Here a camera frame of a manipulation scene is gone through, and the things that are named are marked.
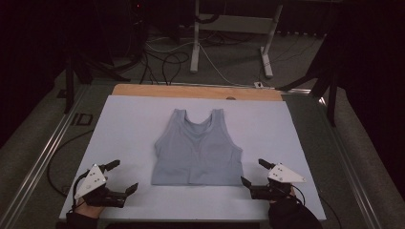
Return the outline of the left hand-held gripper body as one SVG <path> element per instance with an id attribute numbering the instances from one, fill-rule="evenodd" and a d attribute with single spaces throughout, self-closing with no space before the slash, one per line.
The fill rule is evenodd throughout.
<path id="1" fill-rule="evenodd" d="M 128 197 L 125 193 L 113 192 L 106 187 L 107 177 L 94 164 L 90 170 L 80 175 L 74 185 L 74 208 L 83 198 L 88 205 L 122 208 Z"/>

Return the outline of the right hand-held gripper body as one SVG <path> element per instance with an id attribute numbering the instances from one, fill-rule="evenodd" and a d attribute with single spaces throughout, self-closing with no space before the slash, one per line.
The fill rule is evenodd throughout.
<path id="1" fill-rule="evenodd" d="M 304 183 L 307 180 L 282 163 L 278 163 L 273 169 L 268 170 L 267 181 L 266 185 L 252 185 L 249 190 L 252 199 L 284 198 L 290 193 L 293 183 Z"/>

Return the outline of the person's left hand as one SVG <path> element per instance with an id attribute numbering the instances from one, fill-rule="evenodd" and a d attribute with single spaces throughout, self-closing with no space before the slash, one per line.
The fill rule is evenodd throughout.
<path id="1" fill-rule="evenodd" d="M 103 211 L 104 207 L 88 205 L 83 198 L 78 201 L 75 208 L 76 213 L 92 219 L 98 219 Z"/>

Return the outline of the person's right hand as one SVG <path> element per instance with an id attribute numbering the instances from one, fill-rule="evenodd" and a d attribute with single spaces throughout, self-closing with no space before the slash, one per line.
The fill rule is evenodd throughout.
<path id="1" fill-rule="evenodd" d="M 269 202 L 268 215 L 270 217 L 285 217 L 296 214 L 300 208 L 295 192 L 290 189 L 290 193 L 284 198 L 278 198 Z"/>

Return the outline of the pale table mat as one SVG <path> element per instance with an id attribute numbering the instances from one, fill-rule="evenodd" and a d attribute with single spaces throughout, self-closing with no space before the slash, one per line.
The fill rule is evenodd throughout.
<path id="1" fill-rule="evenodd" d="M 138 190 L 122 208 L 107 208 L 102 218 L 118 221 L 260 221 L 268 204 L 253 199 L 243 186 L 155 186 L 151 175 L 156 163 L 154 144 L 170 115 L 185 109 L 200 123 L 214 109 L 224 110 L 232 140 L 242 148 L 244 176 L 253 184 L 266 183 L 267 171 L 259 159 L 281 163 L 305 178 L 299 184 L 307 207 L 320 220 L 326 215 L 292 122 L 283 101 L 108 97 L 78 171 L 93 164 L 119 160 L 108 172 L 108 188 L 122 192 L 137 184 Z"/>

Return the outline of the light blue tank top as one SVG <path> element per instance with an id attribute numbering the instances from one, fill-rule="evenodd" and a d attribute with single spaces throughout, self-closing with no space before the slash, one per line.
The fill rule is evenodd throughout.
<path id="1" fill-rule="evenodd" d="M 243 149 L 228 133 L 222 109 L 201 122 L 176 109 L 155 143 L 151 183 L 159 186 L 240 186 Z"/>

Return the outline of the black tripod stand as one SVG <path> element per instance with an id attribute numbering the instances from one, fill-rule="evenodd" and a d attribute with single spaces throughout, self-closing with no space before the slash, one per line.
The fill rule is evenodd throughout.
<path id="1" fill-rule="evenodd" d="M 329 92 L 327 103 L 327 119 L 332 127 L 335 126 L 334 112 L 337 94 L 338 75 L 336 72 L 335 54 L 328 54 L 331 50 L 331 42 L 335 38 L 333 31 L 328 31 L 324 35 L 324 40 L 317 54 L 313 57 L 306 74 L 285 86 L 277 87 L 278 91 L 288 92 L 292 89 L 315 79 L 315 83 L 310 89 L 312 97 L 321 98 L 325 92 Z"/>
<path id="2" fill-rule="evenodd" d="M 78 80 L 82 84 L 90 84 L 93 81 L 93 77 L 89 68 L 95 68 L 98 71 L 106 74 L 107 76 L 115 79 L 116 81 L 129 82 L 128 78 L 122 77 L 107 67 L 96 62 L 86 54 L 82 52 L 72 52 L 67 55 L 66 58 L 66 95 L 65 95 L 65 111 L 67 114 L 75 104 L 75 80 L 77 76 Z"/>

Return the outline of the black square bracket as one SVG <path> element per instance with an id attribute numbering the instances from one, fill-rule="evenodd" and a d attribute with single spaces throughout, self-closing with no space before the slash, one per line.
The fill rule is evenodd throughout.
<path id="1" fill-rule="evenodd" d="M 72 126 L 90 126 L 93 122 L 92 114 L 76 113 L 71 122 Z"/>

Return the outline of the metal floor rail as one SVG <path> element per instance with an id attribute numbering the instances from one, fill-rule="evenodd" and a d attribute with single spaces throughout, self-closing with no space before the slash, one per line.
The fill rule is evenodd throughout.
<path id="1" fill-rule="evenodd" d="M 371 199 L 366 192 L 365 187 L 361 183 L 360 176 L 356 173 L 354 164 L 351 162 L 350 155 L 346 150 L 343 140 L 337 129 L 330 123 L 329 115 L 327 114 L 328 104 L 323 97 L 317 98 L 316 102 L 319 105 L 321 114 L 324 115 L 323 121 L 326 123 L 327 128 L 331 134 L 334 144 L 337 147 L 337 156 L 344 171 L 345 178 L 347 179 L 352 194 L 356 200 L 357 206 L 362 213 L 363 219 L 367 224 L 368 229 L 382 229 L 380 220 L 373 208 Z"/>
<path id="2" fill-rule="evenodd" d="M 56 148 L 69 129 L 77 107 L 88 90 L 89 85 L 80 86 L 77 90 L 76 94 L 74 95 L 74 103 L 71 109 L 60 119 L 53 131 L 53 134 L 47 141 L 44 149 L 41 151 L 41 154 L 23 179 L 19 189 L 12 199 L 11 204 L 7 208 L 7 211 L 0 218 L 0 229 L 12 229 L 13 225 L 18 220 L 22 210 L 25 208 L 29 198 L 31 197 L 33 190 L 44 174 L 53 154 L 56 151 Z"/>

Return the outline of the white desk frame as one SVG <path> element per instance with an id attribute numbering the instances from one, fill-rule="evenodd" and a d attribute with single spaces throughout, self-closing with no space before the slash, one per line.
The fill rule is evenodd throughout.
<path id="1" fill-rule="evenodd" d="M 191 53 L 190 72 L 196 73 L 199 69 L 200 51 L 203 49 L 200 45 L 200 31 L 231 31 L 260 33 L 267 35 L 267 41 L 260 48 L 263 70 L 266 78 L 273 76 L 273 70 L 270 63 L 269 50 L 272 40 L 276 33 L 277 25 L 284 4 L 280 0 L 274 0 L 275 11 L 269 18 L 224 15 L 200 13 L 200 0 L 194 0 L 196 19 L 194 21 L 193 49 Z"/>

